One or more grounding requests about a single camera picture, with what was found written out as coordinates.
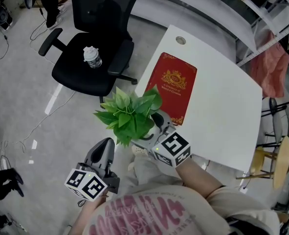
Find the book cover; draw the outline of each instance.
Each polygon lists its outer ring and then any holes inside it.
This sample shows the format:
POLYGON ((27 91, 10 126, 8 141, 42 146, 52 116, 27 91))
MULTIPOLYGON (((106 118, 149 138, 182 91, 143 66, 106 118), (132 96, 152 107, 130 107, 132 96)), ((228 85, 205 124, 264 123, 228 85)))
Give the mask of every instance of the book cover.
POLYGON ((146 91, 157 85, 163 99, 160 108, 174 124, 183 123, 196 75, 197 68, 165 52, 155 65, 146 91))

